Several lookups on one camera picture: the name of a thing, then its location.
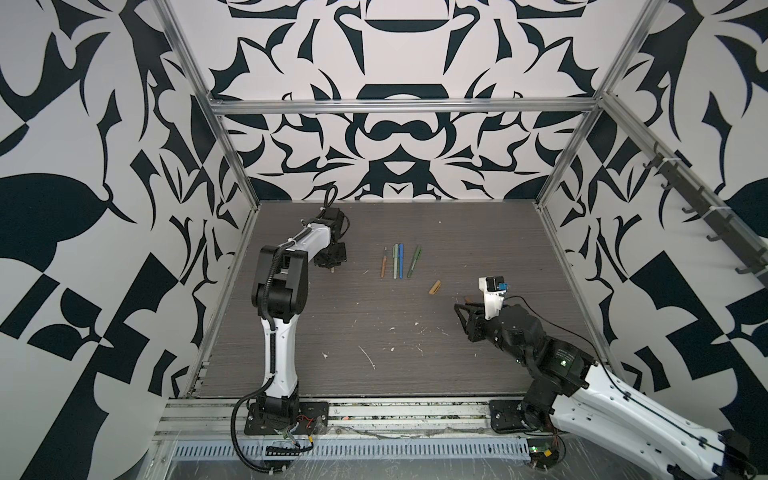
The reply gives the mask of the tan pen cap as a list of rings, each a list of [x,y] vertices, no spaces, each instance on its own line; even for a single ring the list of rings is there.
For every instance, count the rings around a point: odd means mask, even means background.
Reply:
[[[440,280],[435,281],[434,284],[429,289],[428,294],[435,295],[441,288],[441,285],[442,285],[442,282]]]

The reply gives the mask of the dark green pen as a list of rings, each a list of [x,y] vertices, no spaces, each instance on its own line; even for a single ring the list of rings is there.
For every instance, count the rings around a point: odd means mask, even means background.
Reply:
[[[407,270],[407,277],[408,278],[411,278],[413,276],[413,274],[415,272],[415,269],[416,269],[416,266],[418,264],[419,258],[421,256],[421,253],[422,253],[422,246],[420,244],[417,244],[415,249],[414,249],[414,252],[413,252],[413,255],[412,255],[412,259],[411,259],[409,268]]]

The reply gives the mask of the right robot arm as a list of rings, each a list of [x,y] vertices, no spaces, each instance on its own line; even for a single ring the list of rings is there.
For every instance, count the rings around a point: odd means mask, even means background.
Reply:
[[[524,307],[503,304],[493,317],[478,303],[458,303],[454,311],[469,341],[490,342],[532,379],[511,406],[492,402],[494,432],[570,433],[657,479],[757,477],[746,437],[698,425],[653,401],[598,358],[548,335]]]

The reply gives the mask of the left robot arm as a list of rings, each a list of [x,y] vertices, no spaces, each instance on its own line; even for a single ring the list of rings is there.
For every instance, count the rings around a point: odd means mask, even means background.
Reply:
[[[238,441],[237,414],[248,408],[246,431],[270,427],[290,433],[303,422],[300,416],[299,379],[296,371],[296,333],[309,294],[309,264],[334,270],[347,260],[342,238],[348,217],[333,205],[338,188],[331,186],[319,214],[302,223],[302,229],[277,246],[259,252],[251,301],[257,309],[265,337],[265,373],[262,385],[238,399],[230,417],[230,438],[237,458],[250,470],[275,475],[287,470],[285,461],[256,462]]]

